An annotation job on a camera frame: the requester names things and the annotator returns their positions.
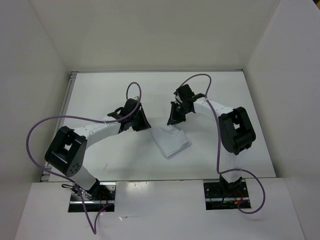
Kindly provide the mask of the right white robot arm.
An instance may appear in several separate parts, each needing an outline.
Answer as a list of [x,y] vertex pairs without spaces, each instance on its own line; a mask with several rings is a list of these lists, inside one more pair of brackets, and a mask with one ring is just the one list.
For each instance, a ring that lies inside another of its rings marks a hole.
[[231,196],[242,180],[241,160],[256,140],[256,133],[246,109],[227,107],[206,98],[203,93],[195,94],[188,84],[177,88],[174,95],[175,101],[170,103],[168,126],[185,122],[189,113],[205,116],[217,124],[217,156],[220,156],[221,147],[228,152],[228,169],[220,171],[220,160],[217,159],[219,191],[225,197]]

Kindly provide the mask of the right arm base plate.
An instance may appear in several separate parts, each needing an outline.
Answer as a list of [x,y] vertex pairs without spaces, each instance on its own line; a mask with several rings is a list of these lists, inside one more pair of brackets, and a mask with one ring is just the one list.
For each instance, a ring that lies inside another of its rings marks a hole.
[[247,184],[244,180],[235,190],[224,192],[218,180],[203,182],[206,210],[250,209],[251,203]]

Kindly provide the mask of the white skirt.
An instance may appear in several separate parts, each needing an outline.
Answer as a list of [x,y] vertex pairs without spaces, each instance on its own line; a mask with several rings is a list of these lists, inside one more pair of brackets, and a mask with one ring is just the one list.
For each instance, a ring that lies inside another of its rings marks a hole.
[[174,125],[151,128],[150,134],[166,159],[180,153],[192,144],[185,132]]

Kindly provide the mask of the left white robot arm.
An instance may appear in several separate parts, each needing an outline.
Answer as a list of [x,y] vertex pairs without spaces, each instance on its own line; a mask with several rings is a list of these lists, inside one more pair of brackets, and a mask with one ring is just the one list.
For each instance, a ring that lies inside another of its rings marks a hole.
[[81,188],[83,196],[88,200],[95,200],[102,192],[106,193],[107,189],[83,166],[86,150],[128,129],[139,132],[150,128],[142,104],[129,98],[123,107],[107,114],[101,123],[75,129],[61,127],[44,158],[65,177],[74,181]]

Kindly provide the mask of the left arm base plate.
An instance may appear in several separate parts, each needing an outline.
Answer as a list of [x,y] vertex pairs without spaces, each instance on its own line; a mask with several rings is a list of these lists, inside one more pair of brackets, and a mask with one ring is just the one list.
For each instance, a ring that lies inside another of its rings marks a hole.
[[[113,212],[115,210],[115,198],[116,198],[116,182],[102,182],[102,192],[92,197],[83,190],[82,198],[88,213],[97,213],[101,209],[103,212]],[[70,200],[68,205],[69,213],[84,213],[84,208],[81,200],[81,196],[78,193],[78,189],[73,185],[63,184],[63,188],[71,190]]]

